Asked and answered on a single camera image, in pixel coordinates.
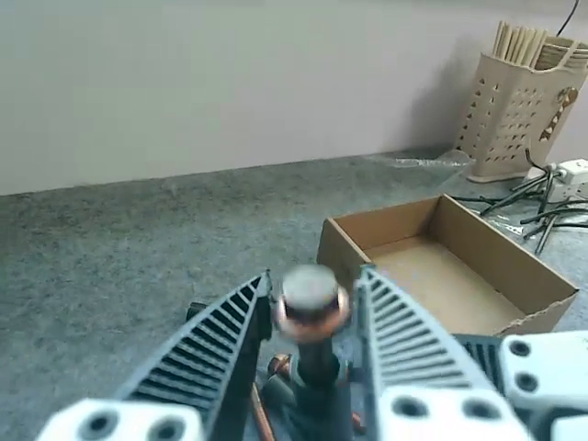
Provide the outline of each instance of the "screw hole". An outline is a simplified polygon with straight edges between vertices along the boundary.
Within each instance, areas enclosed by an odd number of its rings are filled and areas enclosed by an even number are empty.
[[[184,422],[176,418],[168,418],[154,425],[147,439],[149,441],[178,441],[184,436],[186,426]]]
[[[513,341],[508,346],[508,348],[516,356],[528,356],[531,353],[531,347],[527,343],[521,342],[520,340]]]
[[[539,386],[537,378],[527,373],[517,374],[516,377],[514,377],[514,382],[520,390],[526,392],[533,392],[537,390],[537,387]]]
[[[412,397],[398,398],[392,404],[392,411],[398,415],[409,418],[422,418],[428,414],[426,406],[419,400]]]
[[[497,420],[501,416],[496,407],[482,400],[467,400],[464,402],[463,413],[470,418],[480,418],[481,420]]]
[[[118,423],[119,415],[114,411],[94,413],[82,423],[78,435],[85,441],[105,439],[114,432]]]

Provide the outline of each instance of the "chopstick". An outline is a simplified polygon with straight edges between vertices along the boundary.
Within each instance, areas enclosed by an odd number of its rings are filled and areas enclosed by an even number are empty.
[[[535,68],[548,32],[544,29],[513,27],[500,21],[496,29],[492,56],[519,66]]]

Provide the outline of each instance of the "open cardboard box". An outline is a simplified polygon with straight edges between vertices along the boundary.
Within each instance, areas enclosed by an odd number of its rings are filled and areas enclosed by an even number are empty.
[[[376,264],[453,334],[549,332],[578,290],[449,196],[329,218],[317,262],[347,289]]]

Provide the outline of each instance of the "gray carpet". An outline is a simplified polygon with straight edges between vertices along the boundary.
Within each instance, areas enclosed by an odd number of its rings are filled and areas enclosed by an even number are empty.
[[[191,300],[312,262],[327,216],[504,190],[420,164],[357,157],[0,198],[0,439],[32,439],[64,405],[108,396]],[[520,242],[509,219],[491,221]],[[588,234],[556,236],[545,259],[588,288]],[[586,328],[586,305],[560,329]]]

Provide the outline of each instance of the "cardboard box flap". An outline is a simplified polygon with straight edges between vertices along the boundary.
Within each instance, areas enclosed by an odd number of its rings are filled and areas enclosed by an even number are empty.
[[[551,330],[560,321],[563,314],[568,310],[575,299],[575,295],[552,303],[545,310],[527,315],[523,319],[514,320],[498,335],[505,336],[511,334],[541,334],[546,330]]]
[[[322,224],[317,262],[329,266],[339,283],[350,289],[359,276],[359,267],[369,259],[337,222],[329,218]]]
[[[397,207],[374,209],[336,218],[335,221],[360,249],[367,250],[425,232],[438,200],[431,198]]]
[[[542,311],[577,291],[527,250],[449,197],[439,200],[429,233],[525,314]]]

